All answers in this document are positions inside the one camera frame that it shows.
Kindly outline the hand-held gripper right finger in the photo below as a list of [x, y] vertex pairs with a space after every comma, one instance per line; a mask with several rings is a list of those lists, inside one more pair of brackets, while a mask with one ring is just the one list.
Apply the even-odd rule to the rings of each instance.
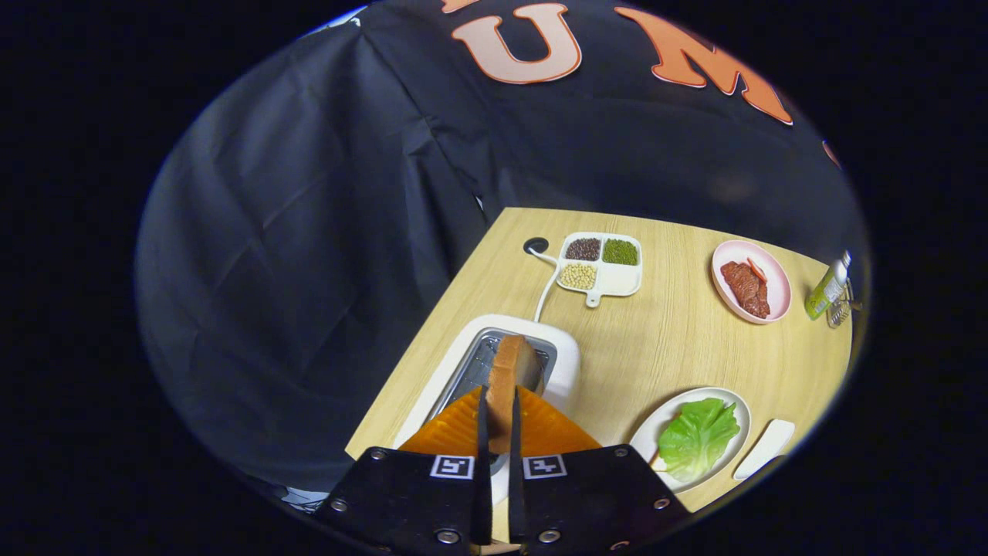
[[528, 388], [513, 409], [509, 540], [521, 552], [638, 553], [691, 524], [632, 446], [599, 446]]

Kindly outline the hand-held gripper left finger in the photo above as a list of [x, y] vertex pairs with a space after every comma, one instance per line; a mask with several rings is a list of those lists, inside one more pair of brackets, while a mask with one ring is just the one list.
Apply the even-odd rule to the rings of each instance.
[[491, 539], [487, 390], [448, 405], [402, 447], [364, 450], [320, 522], [367, 551], [476, 551]]

